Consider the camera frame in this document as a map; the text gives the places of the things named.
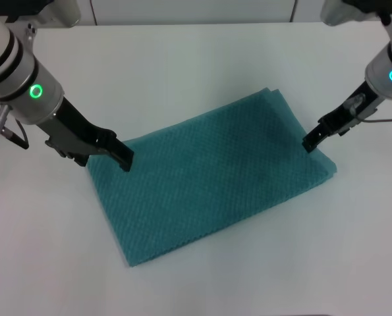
teal towel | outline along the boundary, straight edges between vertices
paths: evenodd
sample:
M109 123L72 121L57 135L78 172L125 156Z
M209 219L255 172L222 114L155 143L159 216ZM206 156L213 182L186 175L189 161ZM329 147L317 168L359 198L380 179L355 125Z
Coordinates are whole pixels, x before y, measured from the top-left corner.
M125 142L129 173L106 156L88 170L130 266L287 201L331 178L279 91L265 89Z

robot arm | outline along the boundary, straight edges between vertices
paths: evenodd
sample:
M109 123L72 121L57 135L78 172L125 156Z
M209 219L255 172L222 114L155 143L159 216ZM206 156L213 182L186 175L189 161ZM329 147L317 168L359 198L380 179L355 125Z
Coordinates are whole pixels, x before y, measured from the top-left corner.
M342 105L323 116L319 125L303 139L302 145L309 153L328 136L345 135L374 114L385 99L392 99L392 0L327 0L323 6L321 18L330 26L376 15L390 42L368 64L360 87Z
M75 0L0 0L0 16L9 22L22 18L27 21L10 24L11 29L0 21L0 135L25 149L28 147L5 127L7 115L11 114L18 122L37 125L48 134L45 143L61 157L74 159L84 167L90 155L108 155L129 171L133 152L113 131L89 123L32 52L34 25L48 22L50 26L58 23L65 27L78 22L80 11Z

white wall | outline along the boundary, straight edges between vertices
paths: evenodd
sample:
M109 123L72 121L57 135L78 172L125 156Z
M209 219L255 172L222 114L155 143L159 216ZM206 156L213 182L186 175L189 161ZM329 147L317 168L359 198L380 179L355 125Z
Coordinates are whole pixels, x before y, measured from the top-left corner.
M99 25L211 24L288 22L294 0L93 0L93 4Z

black cable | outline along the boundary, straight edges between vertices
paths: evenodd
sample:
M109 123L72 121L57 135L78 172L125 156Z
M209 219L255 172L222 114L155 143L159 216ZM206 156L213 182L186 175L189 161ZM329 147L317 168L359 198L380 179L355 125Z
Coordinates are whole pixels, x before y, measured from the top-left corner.
M392 118L384 118L381 120L364 120L362 118L359 118L358 116L355 116L355 118L363 123L390 123L390 122L392 122Z
M289 22L294 22L294 16L295 16L295 11L297 6L298 6L298 0L294 0L294 7L291 13L291 17L289 18Z
M17 123L18 127L20 128L20 130L22 131L24 142L29 146L29 139L27 138L27 134L26 134L26 131L24 130L22 123L20 123L18 120L16 120L16 123Z
M93 8L93 1L89 0L89 2L90 2L90 8L92 9L93 21L95 22L95 25L98 25L98 21L96 20L96 15L95 15L95 9Z

white tabletop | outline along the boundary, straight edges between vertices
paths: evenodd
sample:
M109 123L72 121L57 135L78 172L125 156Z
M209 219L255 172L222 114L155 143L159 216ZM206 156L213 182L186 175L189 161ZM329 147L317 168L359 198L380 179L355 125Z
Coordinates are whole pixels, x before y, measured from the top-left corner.
M77 27L40 30L35 52L126 140L264 87L310 130L387 40L373 22ZM392 315L392 124L324 141L324 185L135 268L86 169L26 130L28 151L0 139L0 315Z

